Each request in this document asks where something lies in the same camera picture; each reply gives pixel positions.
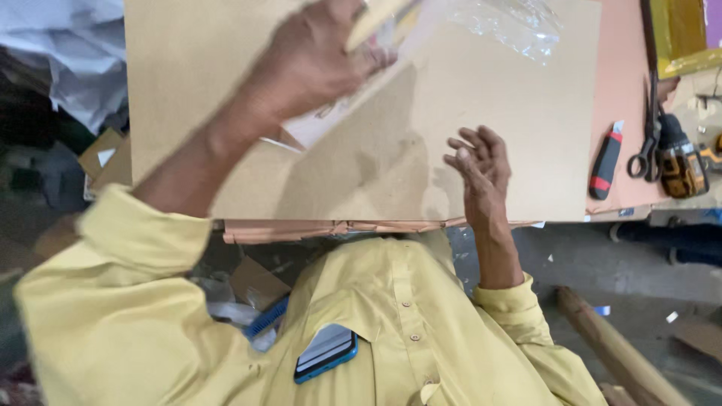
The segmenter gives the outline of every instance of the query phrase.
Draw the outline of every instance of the cordless drill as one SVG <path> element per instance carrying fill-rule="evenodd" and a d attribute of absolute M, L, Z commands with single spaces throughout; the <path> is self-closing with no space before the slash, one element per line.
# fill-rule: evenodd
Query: cordless drill
<path fill-rule="evenodd" d="M 672 114 L 660 117 L 659 154 L 662 186 L 675 199 L 705 194 L 710 190 L 702 158 Z"/>

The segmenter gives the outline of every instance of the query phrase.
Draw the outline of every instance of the white paper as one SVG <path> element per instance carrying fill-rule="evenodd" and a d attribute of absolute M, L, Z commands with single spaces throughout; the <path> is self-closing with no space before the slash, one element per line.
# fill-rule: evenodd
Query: white paper
<path fill-rule="evenodd" d="M 676 311 L 671 312 L 669 316 L 667 316 L 667 323 L 672 323 L 677 320 L 677 317 L 679 317 L 679 314 L 677 314 Z"/>
<path fill-rule="evenodd" d="M 116 153 L 115 148 L 110 148 L 109 150 L 100 151 L 97 154 L 97 160 L 98 160 L 98 162 L 100 162 L 100 167 L 101 168 L 105 167 L 105 164 L 108 163 L 108 160 L 110 159 L 110 157 L 112 157 L 113 154 L 115 154 L 115 153 Z"/>

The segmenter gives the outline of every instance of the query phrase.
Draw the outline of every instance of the cardboard sheet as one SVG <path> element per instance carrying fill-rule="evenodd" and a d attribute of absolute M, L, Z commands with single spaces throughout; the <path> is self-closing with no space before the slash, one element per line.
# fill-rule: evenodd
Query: cardboard sheet
<path fill-rule="evenodd" d="M 135 182 L 212 114 L 273 26 L 299 5 L 126 2 Z M 601 5 L 550 5 L 565 28 L 548 66 L 444 22 L 411 64 L 310 151 L 256 145 L 225 184 L 212 216 L 460 217 L 461 179 L 442 161 L 445 140 L 460 126 L 486 124 L 508 144 L 509 219 L 581 221 L 588 175 L 588 154 L 581 152 L 589 151 Z"/>
<path fill-rule="evenodd" d="M 644 143 L 644 82 L 649 78 L 639 1 L 601 0 L 601 3 L 587 180 L 591 177 L 591 168 L 601 142 L 612 124 L 624 120 L 625 127 L 609 196 L 606 200 L 595 200 L 586 194 L 587 212 L 590 214 L 665 199 L 659 182 L 648 183 L 627 175 L 627 161 L 639 153 Z"/>

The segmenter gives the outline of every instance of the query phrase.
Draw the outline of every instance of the torn cardboard edge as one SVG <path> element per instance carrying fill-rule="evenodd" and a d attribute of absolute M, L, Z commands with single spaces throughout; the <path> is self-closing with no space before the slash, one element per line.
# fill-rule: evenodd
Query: torn cardboard edge
<path fill-rule="evenodd" d="M 585 216 L 584 222 L 604 223 L 643 220 L 651 206 L 645 204 Z M 511 228 L 528 227 L 538 220 L 511 221 Z M 280 241 L 299 241 L 319 236 L 342 236 L 348 233 L 423 233 L 466 224 L 465 217 L 445 221 L 358 221 L 358 220 L 225 220 L 223 241 L 228 244 L 261 244 Z"/>

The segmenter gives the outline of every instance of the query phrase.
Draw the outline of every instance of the cardboard scrap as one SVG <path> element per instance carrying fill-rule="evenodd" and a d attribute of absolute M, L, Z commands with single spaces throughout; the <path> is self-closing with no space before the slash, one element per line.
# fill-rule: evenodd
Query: cardboard scrap
<path fill-rule="evenodd" d="M 116 152 L 110 157 L 108 163 L 98 174 L 97 178 L 90 184 L 90 190 L 97 192 L 109 183 L 132 186 L 133 176 L 131 175 L 131 137 L 126 137 L 116 148 Z"/>
<path fill-rule="evenodd" d="M 123 137 L 115 130 L 107 129 L 78 157 L 78 163 L 91 179 L 96 179 L 103 171 L 105 164 L 101 162 L 101 159 L 107 162 L 110 159 L 108 150 L 114 150 L 121 144 L 123 144 Z"/>
<path fill-rule="evenodd" d="M 722 327 L 709 321 L 682 320 L 674 325 L 674 337 L 722 363 Z"/>
<path fill-rule="evenodd" d="M 264 311 L 291 288 L 249 256 L 243 258 L 228 280 L 234 294 L 254 309 Z"/>
<path fill-rule="evenodd" d="M 49 229 L 40 234 L 32 250 L 43 258 L 50 259 L 76 243 L 80 239 L 75 233 L 75 222 L 79 217 L 80 214 L 60 217 Z"/>

